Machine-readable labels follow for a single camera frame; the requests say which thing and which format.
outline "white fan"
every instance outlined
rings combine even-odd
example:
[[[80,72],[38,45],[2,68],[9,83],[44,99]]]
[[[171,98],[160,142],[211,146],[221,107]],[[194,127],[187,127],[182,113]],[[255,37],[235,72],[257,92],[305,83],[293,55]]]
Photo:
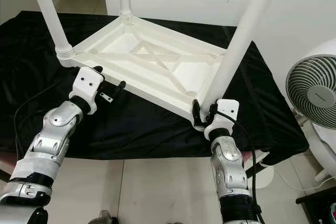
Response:
[[[311,121],[320,138],[308,137],[311,151],[324,168],[315,180],[336,176],[336,38],[297,62],[287,75],[286,88],[294,108]]]

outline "black cloth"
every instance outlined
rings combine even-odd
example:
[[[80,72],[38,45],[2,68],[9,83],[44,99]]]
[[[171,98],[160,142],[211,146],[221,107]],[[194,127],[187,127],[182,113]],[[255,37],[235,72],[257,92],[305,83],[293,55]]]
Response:
[[[67,38],[76,45],[115,16],[59,14]],[[216,46],[227,48],[235,27],[148,19]],[[42,117],[68,99],[76,76],[56,58],[54,43],[40,12],[20,12],[0,26],[0,152],[15,152],[13,116],[21,103],[51,84],[54,89],[29,103],[19,115],[20,140],[27,148],[42,127]],[[238,121],[257,149],[270,151],[275,164],[308,148],[308,142],[278,90],[256,45],[251,43],[225,98],[239,101]],[[242,151],[250,145],[234,126]],[[190,122],[123,91],[113,106],[87,116],[71,137],[68,157],[119,159],[210,156],[209,142]]]

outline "white floor tile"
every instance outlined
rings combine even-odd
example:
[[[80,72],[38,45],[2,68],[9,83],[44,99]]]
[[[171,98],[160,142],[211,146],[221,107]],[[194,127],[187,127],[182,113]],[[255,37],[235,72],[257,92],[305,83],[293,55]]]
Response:
[[[274,167],[273,166],[268,166],[265,169],[261,170],[260,172],[257,173],[257,181],[256,181],[256,188],[257,189],[262,189],[265,188],[267,186],[269,186],[269,184],[272,183],[273,179],[274,179]],[[248,187],[251,188],[252,187],[252,183],[253,183],[253,179],[248,178]]]
[[[312,156],[313,154],[312,154],[311,150],[308,149],[305,152],[302,152],[302,153],[298,154],[298,156],[302,156],[302,155],[304,155],[304,156]]]
[[[48,224],[87,223],[118,212],[123,161],[66,158],[53,185]]]
[[[125,160],[120,223],[222,223],[210,158]]]
[[[99,0],[96,9],[93,14],[96,15],[107,15],[106,2],[105,0]]]
[[[3,170],[6,173],[12,174],[13,170],[14,170],[14,167],[0,162],[0,169]]]
[[[2,188],[4,188],[5,185],[6,183],[0,180],[0,191],[2,190]]]
[[[290,159],[293,163],[293,166],[298,174],[298,177],[304,189],[317,187],[321,184],[315,182],[314,180],[316,174],[323,169],[314,156],[297,155],[291,157]],[[332,186],[336,186],[336,181],[334,179],[326,182],[323,186],[321,186],[318,189],[306,191],[306,194],[307,195],[313,194],[318,191],[330,188]]]
[[[290,160],[275,165],[275,170],[281,173],[292,186],[302,188]],[[258,204],[263,211],[262,216],[267,224],[307,224],[308,220],[301,205],[295,200],[304,196],[304,192],[288,187],[275,172],[272,183],[257,190]]]
[[[56,5],[58,13],[92,14],[99,0],[60,0]]]

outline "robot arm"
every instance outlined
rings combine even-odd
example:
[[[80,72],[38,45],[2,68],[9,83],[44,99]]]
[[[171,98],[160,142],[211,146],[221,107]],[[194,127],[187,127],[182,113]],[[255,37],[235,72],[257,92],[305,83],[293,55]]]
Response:
[[[260,224],[248,190],[242,153],[230,136],[234,123],[221,115],[236,120],[238,108],[235,100],[217,100],[210,109],[211,124],[205,128],[204,135],[211,141],[211,161],[223,223]]]
[[[0,193],[0,224],[47,223],[42,206],[51,198],[51,186],[69,147],[69,137],[83,116],[97,110],[95,97],[103,75],[82,67],[72,86],[69,101],[50,110],[43,128],[34,137],[26,155],[15,166],[9,183]],[[108,102],[112,98],[100,92]]]

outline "white cable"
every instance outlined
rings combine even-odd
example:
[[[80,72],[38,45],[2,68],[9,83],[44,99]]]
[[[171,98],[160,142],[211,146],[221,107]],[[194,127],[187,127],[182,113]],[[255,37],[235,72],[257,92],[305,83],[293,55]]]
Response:
[[[308,189],[301,189],[301,188],[297,188],[295,186],[291,186],[287,180],[284,178],[284,176],[274,167],[274,170],[277,172],[277,174],[282,178],[282,180],[290,187],[290,188],[293,188],[295,190],[300,190],[300,191],[309,191],[309,190],[314,190],[314,189],[317,189],[317,188],[320,188],[321,186],[324,185],[324,183],[326,183],[327,181],[331,180],[331,179],[336,179],[336,177],[330,177],[328,179],[326,179],[325,181],[323,181],[319,186],[317,187],[312,187],[312,188],[308,188]]]

